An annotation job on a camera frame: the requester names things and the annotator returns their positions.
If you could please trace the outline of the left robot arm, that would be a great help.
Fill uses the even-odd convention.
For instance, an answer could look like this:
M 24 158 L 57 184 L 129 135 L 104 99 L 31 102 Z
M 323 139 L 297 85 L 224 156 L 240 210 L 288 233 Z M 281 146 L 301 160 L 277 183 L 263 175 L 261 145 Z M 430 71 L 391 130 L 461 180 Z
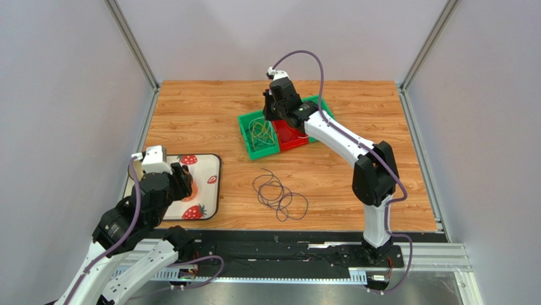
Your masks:
M 187 165 L 171 172 L 145 173 L 131 195 L 105 212 L 92 234 L 85 260 L 55 304 L 126 304 L 166 266 L 194 256 L 194 238 L 181 226 L 170 227 L 141 259 L 116 276 L 120 264 L 160 225 L 174 201 L 192 194 Z

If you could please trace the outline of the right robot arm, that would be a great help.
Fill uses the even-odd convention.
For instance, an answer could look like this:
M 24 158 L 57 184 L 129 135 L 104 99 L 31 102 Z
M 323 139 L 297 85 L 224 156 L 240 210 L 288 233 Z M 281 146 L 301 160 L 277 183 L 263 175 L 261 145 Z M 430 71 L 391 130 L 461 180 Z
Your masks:
M 293 129 L 325 144 L 353 169 L 352 191 L 363 204 L 364 232 L 361 256 L 369 264 L 386 261 L 392 247 L 389 205 L 399 174 L 392 147 L 366 140 L 337 123 L 320 102 L 302 101 L 288 76 L 268 77 L 264 91 L 264 118 L 283 120 Z

